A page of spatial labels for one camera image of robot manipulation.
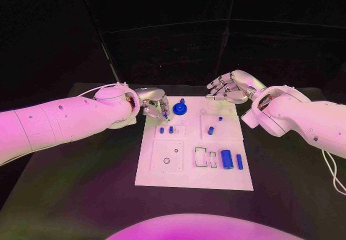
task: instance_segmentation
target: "white board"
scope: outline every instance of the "white board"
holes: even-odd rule
[[[172,108],[182,98],[188,112],[176,115]],[[167,99],[169,120],[160,122],[146,118],[134,185],[252,191],[235,104],[208,101],[202,96],[169,96]],[[213,127],[212,135],[208,134],[209,127]],[[196,155],[196,148],[205,148],[205,155],[202,152]],[[224,169],[222,150],[231,151],[232,169]],[[237,154],[241,154],[242,170],[238,169]],[[196,156],[199,162],[206,161],[206,166],[196,166]]]

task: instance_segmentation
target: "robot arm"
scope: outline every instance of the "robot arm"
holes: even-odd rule
[[[294,130],[314,147],[346,158],[346,106],[329,101],[312,102],[288,86],[264,84],[244,71],[222,75],[206,86],[212,100],[244,103],[252,100],[251,109],[241,119],[251,128],[258,125],[275,137]]]
[[[107,128],[136,124],[140,107],[144,107],[146,115],[166,121],[169,100],[162,89],[131,90],[120,83],[95,89],[100,90],[94,99],[82,97],[85,92],[77,97],[0,112],[0,165],[35,151],[87,138]],[[151,105],[157,101],[162,112]]]

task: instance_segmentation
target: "dark wall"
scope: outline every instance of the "dark wall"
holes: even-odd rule
[[[345,77],[345,1],[88,0],[88,7],[127,82],[206,85],[242,69],[268,86],[319,87],[343,101],[330,91]]]
[[[115,81],[82,0],[3,0],[0,22],[0,112]],[[0,208],[30,156],[0,166]]]

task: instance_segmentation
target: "robotic hand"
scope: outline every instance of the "robotic hand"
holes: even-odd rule
[[[82,97],[97,89],[92,99]],[[114,83],[77,97],[0,112],[0,165],[107,128],[136,124],[140,107],[144,115],[166,121],[170,106],[164,91],[154,87],[131,90],[126,83]]]
[[[346,158],[346,106],[329,101],[312,102],[294,87],[264,84],[247,72],[235,70],[206,86],[211,100],[241,104],[252,100],[241,119],[258,125],[275,137],[294,130],[319,149]]]

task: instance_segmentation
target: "dark table surface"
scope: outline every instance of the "dark table surface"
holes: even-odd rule
[[[100,85],[77,83],[69,96]],[[203,86],[154,87],[169,96],[208,94]],[[324,99],[317,88],[300,91],[313,101]],[[237,105],[239,116],[250,107]],[[254,191],[136,186],[144,122],[140,113],[137,124],[33,154],[0,212],[2,240],[105,239],[182,213],[239,218],[309,240],[345,239],[346,197],[333,188],[322,151],[296,132],[278,138],[241,122]],[[346,161],[335,160],[343,181]]]

